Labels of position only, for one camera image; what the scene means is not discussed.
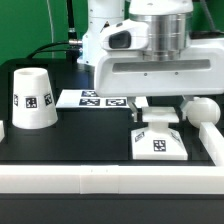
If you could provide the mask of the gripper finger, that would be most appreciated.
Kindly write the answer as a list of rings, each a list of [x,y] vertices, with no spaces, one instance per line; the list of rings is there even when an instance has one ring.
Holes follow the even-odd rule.
[[[138,108],[135,104],[135,100],[136,100],[135,97],[127,97],[127,104],[132,111],[133,120],[134,120],[134,122],[137,122],[138,121]]]
[[[184,96],[183,97],[183,101],[180,105],[183,120],[185,120],[187,118],[187,111],[188,111],[189,107],[191,106],[191,104],[193,103],[193,101],[194,101],[193,96]]]

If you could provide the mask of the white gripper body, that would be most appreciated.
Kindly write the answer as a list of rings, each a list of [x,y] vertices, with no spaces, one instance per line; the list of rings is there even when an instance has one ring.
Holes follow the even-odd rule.
[[[181,25],[125,20],[100,34],[101,97],[224,93],[224,38],[190,39]]]

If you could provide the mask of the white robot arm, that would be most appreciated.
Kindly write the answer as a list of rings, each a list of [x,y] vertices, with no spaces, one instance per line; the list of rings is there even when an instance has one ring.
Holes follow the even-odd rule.
[[[125,97],[138,119],[138,97],[224,93],[224,38],[194,39],[192,0],[89,0],[80,61],[94,69],[100,97]]]

